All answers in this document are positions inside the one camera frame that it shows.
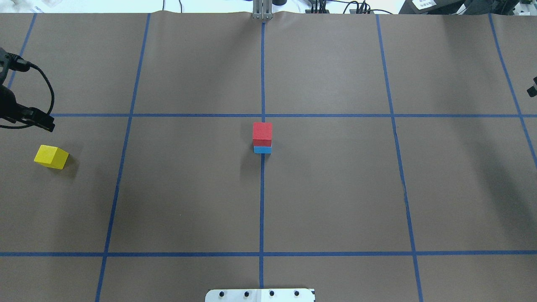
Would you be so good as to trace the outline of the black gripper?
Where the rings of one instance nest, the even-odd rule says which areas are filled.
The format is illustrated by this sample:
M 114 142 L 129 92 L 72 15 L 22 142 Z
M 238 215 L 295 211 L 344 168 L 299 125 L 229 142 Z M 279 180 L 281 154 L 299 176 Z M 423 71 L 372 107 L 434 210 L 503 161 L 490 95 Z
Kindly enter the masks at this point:
M 11 123 L 21 122 L 21 128 L 37 127 L 48 132 L 55 128 L 54 118 L 40 109 L 25 107 L 16 101 L 15 94 L 5 86 L 0 86 L 0 118 Z

